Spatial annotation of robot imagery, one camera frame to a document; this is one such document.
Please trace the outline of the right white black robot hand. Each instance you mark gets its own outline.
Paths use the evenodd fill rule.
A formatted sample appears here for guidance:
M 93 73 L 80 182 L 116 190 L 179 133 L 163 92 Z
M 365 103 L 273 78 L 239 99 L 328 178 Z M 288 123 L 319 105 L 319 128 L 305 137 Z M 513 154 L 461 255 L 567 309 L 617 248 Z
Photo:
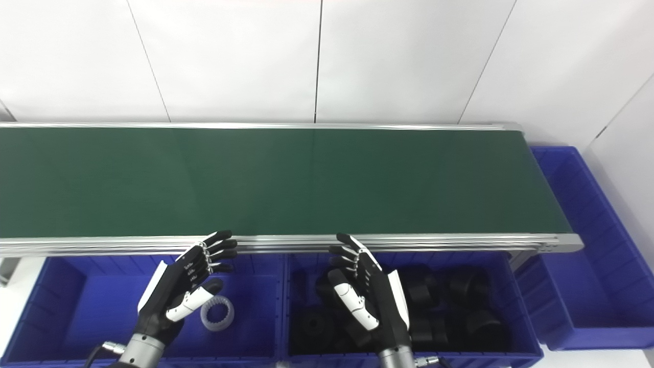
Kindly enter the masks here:
M 387 273 L 355 237 L 337 233 L 328 278 L 346 310 L 368 331 L 377 353 L 411 348 L 406 298 L 399 273 Z

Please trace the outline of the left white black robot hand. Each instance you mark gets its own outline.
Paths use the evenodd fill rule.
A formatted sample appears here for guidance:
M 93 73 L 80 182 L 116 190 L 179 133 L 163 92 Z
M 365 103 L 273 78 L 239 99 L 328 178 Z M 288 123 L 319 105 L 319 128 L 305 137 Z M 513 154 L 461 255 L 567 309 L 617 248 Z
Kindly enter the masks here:
M 222 291 L 224 282 L 214 274 L 233 270 L 221 260 L 236 257 L 237 246 L 231 231 L 217 231 L 190 245 L 173 263 L 161 262 L 138 302 L 133 333 L 170 345 L 185 317 Z

